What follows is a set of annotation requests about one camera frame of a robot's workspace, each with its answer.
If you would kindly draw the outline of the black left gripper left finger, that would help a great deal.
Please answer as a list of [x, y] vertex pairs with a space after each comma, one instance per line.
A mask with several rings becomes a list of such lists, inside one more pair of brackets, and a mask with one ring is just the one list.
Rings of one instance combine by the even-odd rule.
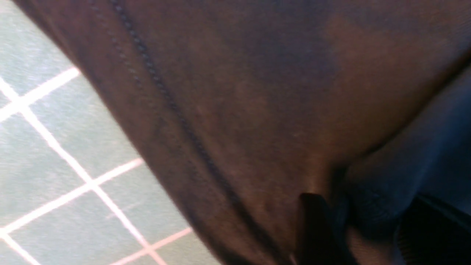
[[349, 265], [348, 249], [321, 195], [303, 193], [299, 200], [296, 235], [298, 265]]

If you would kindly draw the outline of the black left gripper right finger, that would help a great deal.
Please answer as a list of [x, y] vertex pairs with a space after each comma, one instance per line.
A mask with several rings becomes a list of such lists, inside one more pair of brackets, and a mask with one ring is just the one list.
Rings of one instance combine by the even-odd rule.
[[397, 243], [407, 265], [469, 265], [471, 217], [419, 195], [402, 217]]

